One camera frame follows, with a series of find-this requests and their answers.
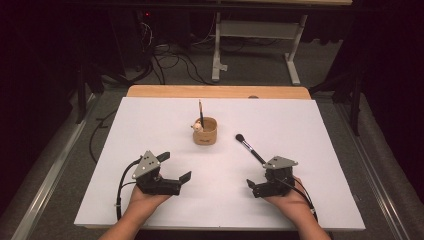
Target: pen holder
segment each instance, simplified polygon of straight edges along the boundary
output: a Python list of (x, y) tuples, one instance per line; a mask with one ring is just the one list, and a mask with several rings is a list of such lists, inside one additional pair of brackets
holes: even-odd
[(218, 123), (210, 117), (203, 118), (203, 130), (193, 132), (193, 141), (198, 145), (212, 145), (216, 142)]

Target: cable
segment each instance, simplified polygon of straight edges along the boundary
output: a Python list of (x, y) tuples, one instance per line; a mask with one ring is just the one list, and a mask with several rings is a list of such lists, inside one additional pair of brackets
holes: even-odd
[(198, 44), (202, 44), (202, 43), (205, 43), (205, 42), (209, 42), (210, 40), (215, 39), (215, 37), (211, 37), (211, 38), (208, 39), (208, 37), (212, 33), (212, 29), (213, 29), (213, 26), (214, 26), (214, 23), (215, 23), (215, 19), (216, 19), (216, 14), (213, 15), (211, 27), (209, 28), (209, 32), (208, 32), (208, 34), (206, 34), (206, 37), (203, 40), (199, 41), (199, 42), (192, 43), (191, 44), (192, 46), (195, 46), (195, 45), (198, 45)]
[[(187, 69), (187, 73), (188, 73), (188, 75), (189, 75), (189, 77), (192, 79), (192, 80), (194, 80), (194, 81), (196, 81), (196, 82), (199, 82), (199, 83), (203, 83), (203, 84), (206, 84), (206, 85), (215, 85), (214, 83), (209, 83), (209, 82), (207, 82), (207, 81), (205, 81), (204, 79), (203, 79), (203, 77), (199, 74), (199, 72), (198, 72), (198, 70), (197, 70), (197, 66), (194, 64), (194, 62), (191, 60), (191, 58), (187, 55), (187, 54), (185, 54), (185, 53), (173, 53), (173, 52), (171, 52), (170, 51), (170, 47), (168, 47), (168, 49), (166, 50), (166, 51), (163, 51), (163, 52), (161, 52), (160, 54), (155, 54), (156, 56), (163, 56), (162, 58), (160, 58), (160, 59), (155, 59), (155, 60), (157, 60), (157, 63), (158, 63), (158, 66), (160, 66), (160, 68), (161, 68), (161, 70), (162, 69), (170, 69), (170, 68), (173, 68), (173, 67), (175, 67), (175, 66), (177, 66), (178, 65), (178, 63), (180, 62), (180, 60), (182, 61), (182, 62), (184, 62), (185, 63), (185, 65), (186, 65), (186, 69)], [(176, 60), (176, 62), (175, 63), (173, 63), (171, 66), (168, 66), (168, 67), (163, 67), (162, 65), (160, 65), (159, 64), (159, 62), (160, 61), (162, 61), (163, 59), (165, 59), (165, 58), (167, 58), (167, 57), (172, 57), (172, 58), (176, 58), (177, 60)], [(196, 73), (196, 76), (197, 76), (197, 78), (196, 77), (194, 77), (192, 74), (191, 74), (191, 72), (190, 72), (190, 64), (193, 66), (193, 68), (194, 68), (194, 71), (195, 71), (195, 73)]]
[(159, 49), (159, 48), (161, 48), (161, 47), (167, 47), (167, 49), (166, 50), (164, 50), (164, 51), (162, 51), (162, 52), (158, 52), (158, 53), (156, 53), (156, 55), (162, 55), (162, 54), (165, 54), (165, 53), (168, 53), (168, 52), (170, 52), (170, 50), (171, 50), (171, 46), (169, 45), (169, 44), (161, 44), (161, 45), (157, 45), (155, 48), (156, 49)]
[(152, 44), (152, 39), (153, 39), (153, 31), (152, 31), (152, 29), (150, 28), (150, 26), (149, 25), (147, 25), (146, 23), (144, 23), (144, 22), (140, 22), (140, 25), (142, 26), (142, 27), (144, 27), (144, 34), (143, 34), (143, 38), (141, 39), (141, 47), (143, 48), (143, 53), (145, 52), (145, 49), (144, 49), (144, 42), (143, 42), (143, 40), (144, 40), (144, 38), (146, 37), (146, 35), (147, 35), (147, 30), (149, 30), (149, 35), (150, 35), (150, 37), (149, 37), (149, 43), (147, 44), (147, 46), (146, 46), (146, 48), (148, 48), (149, 46), (150, 46), (150, 44)]
[(309, 194), (308, 194), (308, 191), (306, 191), (306, 188), (305, 187), (303, 187), (303, 185), (298, 181), (298, 180), (296, 180), (295, 178), (291, 178), (291, 179), (294, 179), (304, 190), (305, 190), (305, 193), (306, 193), (306, 195), (303, 193), (303, 192), (301, 192), (299, 189), (297, 189), (296, 187), (294, 187), (294, 186), (292, 186), (292, 185), (290, 185), (290, 184), (288, 184), (287, 182), (286, 182), (286, 180), (287, 180), (287, 178), (286, 179), (284, 179), (284, 180), (280, 180), (280, 179), (277, 179), (277, 181), (279, 181), (279, 182), (281, 182), (282, 184), (284, 184), (284, 185), (286, 185), (287, 187), (289, 187), (289, 188), (291, 188), (292, 190), (294, 190), (294, 191), (296, 191), (297, 193), (299, 193), (300, 194), (300, 196), (302, 196), (305, 200), (306, 200), (306, 202), (308, 203), (308, 205), (309, 205), (309, 208), (311, 209), (311, 212), (312, 212), (312, 214), (314, 215), (314, 218), (315, 218), (315, 220), (318, 222), (318, 216), (317, 216), (317, 213), (316, 213), (316, 211), (315, 211), (315, 207), (314, 207), (314, 205), (312, 204), (312, 200), (311, 200), (311, 198), (310, 198), (310, 196), (309, 196)]
[(156, 61), (156, 65), (158, 65), (158, 67), (159, 67), (159, 69), (160, 69), (160, 73), (161, 73), (161, 75), (162, 75), (162, 82), (160, 81), (159, 75), (157, 74), (157, 72), (155, 71), (155, 69), (154, 69), (154, 68), (153, 68), (153, 71), (155, 72), (156, 76), (158, 77), (158, 79), (159, 79), (159, 83), (160, 83), (160, 84), (162, 84), (162, 85), (165, 85), (165, 74), (163, 73), (162, 66), (160, 65), (159, 60), (157, 59), (157, 57), (155, 56), (155, 54), (153, 54), (153, 58), (154, 58), (154, 59), (155, 59), (155, 61)]
[(124, 173), (122, 174), (121, 177), (121, 181), (119, 182), (119, 187), (118, 187), (118, 193), (116, 196), (116, 218), (119, 220), (122, 217), (122, 213), (121, 213), (121, 190), (122, 188), (127, 185), (124, 185), (124, 180), (125, 180), (125, 176), (127, 175), (127, 172), (134, 166), (140, 163), (142, 156), (140, 156), (140, 158), (138, 160), (135, 160), (134, 162), (132, 162), (130, 165), (128, 165), (128, 167), (125, 169)]
[(100, 65), (97, 65), (97, 64), (94, 64), (93, 63), (92, 66), (94, 68), (96, 68), (98, 71), (100, 71), (101, 73), (106, 74), (107, 76), (111, 77), (112, 79), (118, 81), (119, 83), (121, 83), (121, 84), (123, 84), (123, 85), (125, 85), (127, 87), (131, 87), (132, 85), (135, 84), (135, 82), (137, 82), (137, 81), (145, 78), (153, 70), (152, 69), (153, 68), (152, 63), (151, 63), (151, 61), (149, 61), (149, 63), (147, 64), (147, 67), (144, 68), (144, 72), (143, 73), (141, 73), (139, 76), (137, 76), (137, 77), (135, 77), (133, 79), (127, 79), (126, 77), (124, 77), (124, 76), (122, 76), (120, 74), (114, 73), (113, 71), (110, 71), (107, 68), (103, 68)]
[(100, 121), (100, 122), (99, 122), (99, 124), (97, 124), (97, 127), (94, 129), (93, 133), (91, 134), (90, 142), (88, 143), (88, 149), (90, 151), (90, 156), (91, 156), (91, 159), (93, 159), (95, 164), (97, 164), (98, 160), (96, 159), (96, 157), (94, 157), (94, 153), (93, 153), (93, 149), (92, 149), (92, 143), (93, 143), (94, 135), (96, 134), (96, 132), (99, 128), (107, 128), (107, 126), (104, 126), (103, 123), (106, 121), (106, 119), (108, 119), (110, 116), (112, 116), (117, 111), (118, 111), (118, 109), (115, 109), (111, 113), (109, 113), (106, 117), (96, 119), (97, 121)]
[(269, 43), (258, 43), (258, 42), (251, 41), (251, 40), (254, 40), (254, 39), (262, 40), (261, 38), (240, 38), (240, 37), (223, 38), (223, 41), (227, 41), (227, 42), (231, 42), (231, 40), (233, 40), (232, 42), (235, 42), (235, 43), (241, 42), (241, 46), (238, 47), (235, 50), (226, 50), (226, 49), (223, 48), (223, 46), (221, 46), (221, 51), (223, 51), (223, 52), (238, 52), (245, 47), (258, 47), (258, 46), (264, 47), (264, 46), (271, 46), (273, 44), (277, 44), (277, 43), (281, 42), (281, 39), (273, 39)]
[(125, 187), (125, 186), (127, 186), (127, 185), (135, 184), (135, 183), (137, 183), (137, 182), (128, 182), (128, 183), (125, 183), (124, 185), (122, 185), (122, 186), (121, 186), (121, 189), (122, 189), (122, 188), (124, 188), (124, 187)]

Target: white tabletop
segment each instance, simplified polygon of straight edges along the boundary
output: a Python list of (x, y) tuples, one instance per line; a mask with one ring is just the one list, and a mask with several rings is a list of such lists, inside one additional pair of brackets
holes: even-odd
[[(194, 98), (123, 98), (81, 203), (75, 224), (111, 226), (124, 169), (150, 150), (169, 151), (164, 178), (192, 171), (179, 196), (147, 220), (145, 228), (209, 230), (292, 230), (294, 226), (263, 199), (254, 198), (246, 179), (266, 182), (265, 169), (235, 140), (241, 133), (265, 161), (275, 155), (295, 160), (327, 230), (362, 230), (364, 223), (314, 100), (202, 99), (204, 116), (218, 122), (214, 145), (199, 146), (190, 125), (199, 117)], [(135, 167), (127, 174), (132, 181)], [(125, 211), (133, 185), (122, 191)]]

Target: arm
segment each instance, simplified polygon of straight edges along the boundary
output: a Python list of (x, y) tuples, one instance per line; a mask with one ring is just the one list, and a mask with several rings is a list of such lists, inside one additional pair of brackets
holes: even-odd
[(171, 196), (168, 195), (143, 194), (143, 192), (135, 186), (124, 215), (113, 227), (103, 234), (100, 239), (134, 239), (140, 227), (143, 226), (156, 208), (170, 197)]
[[(296, 182), (295, 187), (304, 191), (302, 186)], [(330, 237), (321, 228), (309, 209), (305, 199), (297, 192), (290, 191), (286, 196), (272, 196), (264, 198), (275, 205), (296, 226), (302, 240), (327, 240)]]

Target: pencil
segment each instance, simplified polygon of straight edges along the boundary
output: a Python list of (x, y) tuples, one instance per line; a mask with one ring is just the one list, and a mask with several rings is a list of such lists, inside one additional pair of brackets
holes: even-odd
[(204, 128), (205, 125), (203, 124), (203, 110), (202, 110), (202, 102), (199, 99), (199, 111), (200, 111), (200, 124)]

